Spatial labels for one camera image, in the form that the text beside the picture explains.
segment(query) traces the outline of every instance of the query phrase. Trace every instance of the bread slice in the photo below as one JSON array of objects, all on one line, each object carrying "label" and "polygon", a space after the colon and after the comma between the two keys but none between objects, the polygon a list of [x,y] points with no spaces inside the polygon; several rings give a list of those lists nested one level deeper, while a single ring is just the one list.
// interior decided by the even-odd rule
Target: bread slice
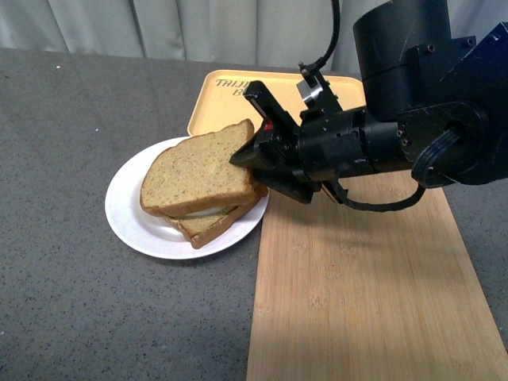
[{"label": "bread slice", "polygon": [[163,216],[163,219],[182,232],[193,248],[201,248],[223,234],[236,220],[252,209],[260,198],[267,194],[268,189],[265,186],[259,186],[256,189],[256,200],[250,204],[227,207],[207,215]]},{"label": "bread slice", "polygon": [[191,137],[163,151],[144,177],[141,208],[157,217],[252,204],[252,172],[229,163],[254,135],[248,119],[216,133]]}]

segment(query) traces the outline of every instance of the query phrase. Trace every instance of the wooden cutting board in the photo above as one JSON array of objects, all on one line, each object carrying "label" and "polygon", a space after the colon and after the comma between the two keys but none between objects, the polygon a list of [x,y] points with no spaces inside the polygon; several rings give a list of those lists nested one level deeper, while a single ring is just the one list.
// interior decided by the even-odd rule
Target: wooden cutting board
[{"label": "wooden cutting board", "polygon": [[[350,197],[412,193],[409,172]],[[508,355],[442,190],[396,213],[271,192],[248,357],[254,380],[508,380]]]}]

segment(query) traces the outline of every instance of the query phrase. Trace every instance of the screw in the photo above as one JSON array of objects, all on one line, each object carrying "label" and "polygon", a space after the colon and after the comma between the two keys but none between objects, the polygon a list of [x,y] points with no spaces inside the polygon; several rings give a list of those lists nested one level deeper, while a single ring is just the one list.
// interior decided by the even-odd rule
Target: screw
[{"label": "screw", "polygon": [[488,41],[490,45],[495,45],[499,41],[499,36],[495,34],[489,34]]}]

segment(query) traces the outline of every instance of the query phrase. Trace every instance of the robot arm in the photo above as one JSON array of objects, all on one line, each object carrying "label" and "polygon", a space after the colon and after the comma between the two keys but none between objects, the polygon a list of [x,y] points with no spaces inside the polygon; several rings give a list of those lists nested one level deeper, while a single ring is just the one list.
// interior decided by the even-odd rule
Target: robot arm
[{"label": "robot arm", "polygon": [[[338,38],[337,23],[335,31]],[[367,105],[342,110],[319,71],[329,49],[316,63],[300,64],[298,90],[307,106],[301,125],[262,82],[248,86],[244,96],[264,122],[231,163],[300,202],[323,189],[374,211],[412,206],[426,188],[508,177],[508,23],[478,44],[452,39],[446,0],[394,0],[365,14],[353,31]],[[394,204],[354,202],[339,183],[406,169],[417,191]]]}]

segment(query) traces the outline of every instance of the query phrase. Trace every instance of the curtain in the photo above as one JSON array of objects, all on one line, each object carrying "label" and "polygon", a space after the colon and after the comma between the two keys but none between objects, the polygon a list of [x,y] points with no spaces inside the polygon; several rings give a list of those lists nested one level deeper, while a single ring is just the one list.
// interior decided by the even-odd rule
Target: curtain
[{"label": "curtain", "polygon": [[[342,0],[325,69],[359,72],[352,26],[386,0]],[[448,0],[452,35],[483,38],[506,0]],[[314,62],[332,34],[329,0],[0,0],[0,47],[268,67]]]}]

